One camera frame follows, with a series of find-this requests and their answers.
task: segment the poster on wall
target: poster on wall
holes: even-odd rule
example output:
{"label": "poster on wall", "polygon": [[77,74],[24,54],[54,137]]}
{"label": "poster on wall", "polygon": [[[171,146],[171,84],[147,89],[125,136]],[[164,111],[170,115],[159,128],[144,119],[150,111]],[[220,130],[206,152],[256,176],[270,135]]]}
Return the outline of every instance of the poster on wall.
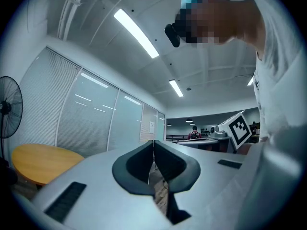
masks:
{"label": "poster on wall", "polygon": [[149,123],[149,134],[153,134],[154,133],[154,122],[150,122]]}

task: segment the ceiling pipe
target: ceiling pipe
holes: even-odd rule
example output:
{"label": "ceiling pipe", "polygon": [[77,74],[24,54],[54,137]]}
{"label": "ceiling pipe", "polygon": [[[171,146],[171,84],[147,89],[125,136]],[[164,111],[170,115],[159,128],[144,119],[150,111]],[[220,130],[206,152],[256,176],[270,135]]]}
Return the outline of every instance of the ceiling pipe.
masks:
{"label": "ceiling pipe", "polygon": [[65,26],[64,37],[63,37],[64,41],[67,40],[68,32],[69,32],[69,29],[71,27],[71,22],[73,20],[73,17],[75,16],[77,8],[80,6],[80,1],[81,0],[75,0],[75,3],[73,4],[73,6],[71,8],[71,12],[69,14],[69,17],[68,17],[68,20],[67,20],[66,26]]}
{"label": "ceiling pipe", "polygon": [[92,8],[94,7],[94,5],[97,3],[97,1],[98,1],[98,0],[93,0],[93,1],[92,1],[92,3],[91,3],[91,5],[90,5],[89,9],[88,9],[87,12],[86,12],[86,15],[84,16],[84,18],[83,18],[83,20],[82,20],[82,23],[81,23],[81,25],[80,25],[80,29],[83,27],[83,24],[84,24],[86,18],[88,17],[90,11],[91,11]]}
{"label": "ceiling pipe", "polygon": [[93,40],[94,40],[94,38],[95,38],[97,32],[99,31],[100,27],[101,27],[102,24],[105,22],[105,20],[107,19],[107,17],[110,15],[110,13],[114,10],[114,8],[115,8],[121,1],[122,1],[122,0],[119,0],[119,1],[111,8],[111,10],[107,13],[107,15],[103,18],[102,22],[100,23],[100,25],[98,26],[97,30],[95,31],[95,33],[94,33],[94,35],[93,35],[93,37],[92,37],[92,39],[91,39],[89,45],[92,44],[92,42],[93,42]]}
{"label": "ceiling pipe", "polygon": [[65,0],[62,13],[59,19],[58,38],[60,39],[62,38],[63,35],[64,21],[67,18],[68,11],[69,11],[68,0]]}

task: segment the white device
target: white device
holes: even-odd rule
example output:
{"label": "white device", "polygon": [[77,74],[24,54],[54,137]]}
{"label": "white device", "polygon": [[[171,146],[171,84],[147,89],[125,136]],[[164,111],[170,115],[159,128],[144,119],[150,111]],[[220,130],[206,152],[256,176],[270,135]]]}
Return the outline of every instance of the white device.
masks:
{"label": "white device", "polygon": [[222,122],[218,127],[232,138],[236,150],[251,136],[250,128],[241,112]]}

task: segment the black rubber pad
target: black rubber pad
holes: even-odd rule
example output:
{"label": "black rubber pad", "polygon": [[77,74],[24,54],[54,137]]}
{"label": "black rubber pad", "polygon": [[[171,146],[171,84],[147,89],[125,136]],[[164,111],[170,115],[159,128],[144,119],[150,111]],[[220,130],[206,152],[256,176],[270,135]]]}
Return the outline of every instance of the black rubber pad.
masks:
{"label": "black rubber pad", "polygon": [[65,191],[53,202],[45,213],[58,222],[63,222],[73,205],[77,202],[86,185],[71,183]]}

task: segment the fluorescent ceiling light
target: fluorescent ceiling light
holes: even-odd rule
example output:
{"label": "fluorescent ceiling light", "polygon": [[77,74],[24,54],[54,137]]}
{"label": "fluorescent ceiling light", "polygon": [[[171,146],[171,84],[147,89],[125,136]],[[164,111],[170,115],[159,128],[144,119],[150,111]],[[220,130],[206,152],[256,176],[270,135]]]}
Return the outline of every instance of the fluorescent ceiling light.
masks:
{"label": "fluorescent ceiling light", "polygon": [[112,107],[109,107],[109,106],[106,106],[106,105],[102,105],[102,106],[104,106],[104,107],[106,107],[106,108],[110,108],[110,109],[112,109],[112,110],[116,110],[116,109],[114,109],[114,108],[112,108]]}
{"label": "fluorescent ceiling light", "polygon": [[159,56],[152,43],[148,40],[145,34],[137,26],[137,24],[122,10],[118,10],[114,14],[114,18],[117,19],[143,46],[151,58]]}
{"label": "fluorescent ceiling light", "polygon": [[127,100],[129,100],[129,101],[131,101],[133,103],[136,103],[137,105],[141,105],[141,103],[135,101],[134,99],[131,99],[130,97],[125,96],[124,98],[126,98]]}
{"label": "fluorescent ceiling light", "polygon": [[91,100],[86,99],[86,98],[84,98],[84,97],[82,97],[82,96],[79,96],[79,95],[77,95],[77,94],[75,94],[75,96],[78,96],[78,97],[80,97],[80,98],[82,98],[82,99],[85,99],[85,100],[87,100],[87,101],[90,101],[90,102],[91,102]]}
{"label": "fluorescent ceiling light", "polygon": [[251,80],[248,82],[248,86],[250,86],[254,81],[254,77],[251,78]]}
{"label": "fluorescent ceiling light", "polygon": [[[82,104],[82,103],[80,103],[80,102],[76,102],[76,103],[78,103],[78,104],[80,104],[80,105],[84,105],[84,104]],[[86,105],[85,105],[86,106]]]}
{"label": "fluorescent ceiling light", "polygon": [[102,82],[100,82],[100,81],[98,81],[98,80],[96,80],[96,79],[93,79],[92,77],[90,77],[89,75],[84,74],[83,72],[81,73],[81,76],[82,76],[82,77],[85,77],[86,79],[89,79],[90,81],[93,81],[93,82],[95,82],[95,83],[101,85],[102,87],[105,87],[105,88],[108,87],[108,86],[105,85],[104,83],[102,83]]}
{"label": "fluorescent ceiling light", "polygon": [[183,97],[183,94],[182,94],[180,88],[178,87],[178,85],[177,85],[175,79],[170,80],[169,83],[172,85],[172,87],[173,87],[174,90],[176,91],[177,95],[178,95],[179,97]]}
{"label": "fluorescent ceiling light", "polygon": [[103,111],[103,110],[100,110],[100,109],[97,109],[97,108],[94,108],[95,110],[98,110],[98,111],[100,111],[100,112],[106,112],[106,111]]}

